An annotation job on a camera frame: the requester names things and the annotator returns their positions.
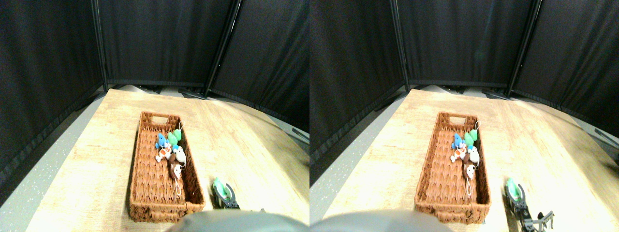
wooden table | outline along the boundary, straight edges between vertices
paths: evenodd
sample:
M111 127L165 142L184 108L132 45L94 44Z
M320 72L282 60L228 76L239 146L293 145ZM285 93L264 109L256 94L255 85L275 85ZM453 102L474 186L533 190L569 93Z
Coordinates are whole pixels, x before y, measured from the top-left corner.
M265 114L240 104L110 90L51 183L29 231L161 231L129 218L140 112L178 114L204 194L215 177L243 210L309 223L309 156ZM212 210L210 197L204 210Z
M440 111L481 120L492 205L485 225L454 231L519 231L504 184L522 184L531 214L555 213L555 231L619 231L619 167L567 114L545 105L411 90L342 186L325 217L414 210L415 191Z

wicker basket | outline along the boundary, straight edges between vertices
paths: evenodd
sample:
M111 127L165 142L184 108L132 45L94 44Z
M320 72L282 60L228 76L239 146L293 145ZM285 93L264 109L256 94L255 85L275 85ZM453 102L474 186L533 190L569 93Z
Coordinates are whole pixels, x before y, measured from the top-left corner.
M165 124L154 123L153 116L167 118ZM157 134L167 135L178 129L181 121L177 115L142 112L137 134L136 153L131 176L129 215L134 221L178 222L189 213L200 212L205 206L202 187L198 180L191 149L185 131L178 145L187 156L186 166L178 184L181 195L175 193L175 180L168 172L168 161L157 163L155 148Z
M465 118L464 124L451 122L451 117ZM451 143L454 134L464 138L464 133L474 129L476 116L438 113L436 124L428 153L415 195L415 209L429 213L440 222L450 223L482 223L490 209L490 188L486 172L485 156L483 154L482 135L478 131L478 139L474 145L480 155L479 167L475 177L470 182L472 195L465 193L466 179L463 174L462 160L452 163L449 157L454 154Z

toy keychain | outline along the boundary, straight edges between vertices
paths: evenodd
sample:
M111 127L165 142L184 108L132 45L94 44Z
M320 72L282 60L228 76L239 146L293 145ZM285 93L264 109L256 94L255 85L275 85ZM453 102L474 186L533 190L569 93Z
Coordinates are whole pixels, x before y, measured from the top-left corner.
M213 181L213 193L217 198L217 201L215 201L217 207L241 209L238 203L236 203L236 196L232 187L225 183L225 181L220 180L219 177Z
M181 130L183 129L183 127L181 126L181 122L182 121L178 123L180 129L169 132L167 139L163 134L157 134L158 141L157 143L155 143L155 148L161 148L161 150L159 150L159 152L157 153L157 156L155 156L157 163L161 162L163 157L165 157L170 164L168 172L170 174L170 177L174 179L176 185L176 195L181 195L182 193L181 187L178 184L178 180L181 178L182 168L184 168L187 164L187 156L185 155L183 148L178 145L178 142L183 138L183 135L181 133Z
M466 194L470 195L473 194L473 189L470 186L470 182L469 181L473 181L473 178L475 177L475 166L474 165L464 165L464 176L466 178Z
M464 134L464 140L462 140L458 133L454 134L454 142L451 144L451 148L456 149L456 151L454 152L454 155L450 157L451 163L456 162L456 160L460 158L461 160L470 160L476 164L475 167L479 166L479 152L477 151L477 147L473 145L473 143L478 139L478 123L479 121L475 122L475 129L472 129L470 132L466 132Z

gray floor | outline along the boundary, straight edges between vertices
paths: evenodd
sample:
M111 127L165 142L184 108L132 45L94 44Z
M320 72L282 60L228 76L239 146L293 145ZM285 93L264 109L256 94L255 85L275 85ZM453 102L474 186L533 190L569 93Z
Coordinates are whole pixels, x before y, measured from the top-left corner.
M435 85L427 86L422 90L456 95L460 94L455 90L445 89ZM482 93L481 88L468 88L464 91L463 95L486 97L486 95ZM513 100L535 102L528 98L513 98ZM372 141L374 141L378 133L387 124L387 121L396 112L403 101L404 98L401 98L381 111L370 113L359 125L345 135L338 144L334 145L334 148L331 150L344 151L309 189L309 204L311 206L309 213L310 224L316 223L322 219L363 154L368 150ZM609 156L616 162L619 160L619 157L617 157L619 150L609 145L606 139L597 135L597 133L594 132L595 127L576 118L574 120L587 133L592 135L594 141L600 144ZM619 141L616 137L611 135L610 137L615 141Z
M133 85L126 85L120 88L120 90L156 94L153 91L144 91ZM178 93L178 88L175 87L166 87L160 94L183 97L181 93ZM40 146L37 147L37 149L35 149L35 151L33 151L33 153L42 154L42 157L21 181L2 207L0 207L0 232L26 230L30 223L30 219L32 219L45 192L58 173L60 166L64 163L67 155L69 155L69 152L104 98L105 97L94 101L84 109L73 112L41 143ZM209 98L209 100L234 102L228 98ZM309 150L309 142L294 133L291 125L279 119L270 118L303 150L306 152ZM309 134L303 131L301 131L301 133L309 137Z

black fabric backdrop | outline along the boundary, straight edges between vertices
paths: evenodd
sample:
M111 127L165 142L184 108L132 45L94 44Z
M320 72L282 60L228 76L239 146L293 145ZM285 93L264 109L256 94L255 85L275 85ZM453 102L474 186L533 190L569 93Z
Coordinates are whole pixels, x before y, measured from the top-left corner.
M399 0L409 83L507 87L529 5Z
M231 1L100 1L109 84L203 87Z
M90 1L1 2L0 77L2 186L102 83Z
M331 164L320 161L322 154L401 87L404 78L388 0L316 1L311 20L313 183Z
M308 131L309 1L243 1L212 91Z
M619 1L545 0L514 91L619 136Z

